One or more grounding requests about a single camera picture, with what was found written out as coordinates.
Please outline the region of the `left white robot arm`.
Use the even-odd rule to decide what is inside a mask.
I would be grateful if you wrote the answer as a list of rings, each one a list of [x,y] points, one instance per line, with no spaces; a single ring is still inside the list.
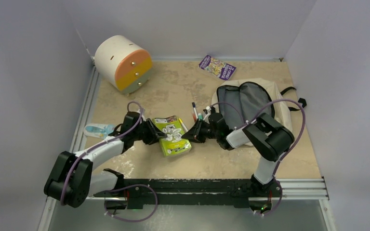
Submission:
[[[109,159],[129,150],[136,141],[152,145],[166,137],[141,113],[128,112],[121,124],[117,125],[100,143],[76,153],[61,152],[48,176],[43,192],[58,200],[62,205],[79,207],[90,194],[107,191],[118,197],[124,192],[122,174],[104,170],[93,175],[93,170]]]

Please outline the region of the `beige canvas backpack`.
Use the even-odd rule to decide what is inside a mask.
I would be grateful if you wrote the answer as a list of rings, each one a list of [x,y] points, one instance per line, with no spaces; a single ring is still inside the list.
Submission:
[[[280,90],[276,82],[262,78],[226,81],[213,94],[211,103],[230,129],[239,128],[267,103],[282,99],[295,87]]]

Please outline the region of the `green activity book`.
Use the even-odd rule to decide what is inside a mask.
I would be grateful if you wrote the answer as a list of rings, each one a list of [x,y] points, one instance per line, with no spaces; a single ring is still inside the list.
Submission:
[[[166,135],[165,138],[159,140],[165,157],[178,156],[191,150],[191,143],[182,138],[186,131],[184,131],[176,115],[166,118],[153,118],[152,121]]]

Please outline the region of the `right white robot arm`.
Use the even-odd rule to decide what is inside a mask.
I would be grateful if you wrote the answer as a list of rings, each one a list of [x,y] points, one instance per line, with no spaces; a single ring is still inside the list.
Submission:
[[[213,113],[208,116],[208,122],[198,119],[182,138],[194,143],[215,139],[222,149],[229,151],[251,143],[261,155],[251,177],[252,192],[258,196],[276,183],[274,174],[278,162],[295,141],[290,130],[266,113],[239,129],[230,129],[222,114]]]

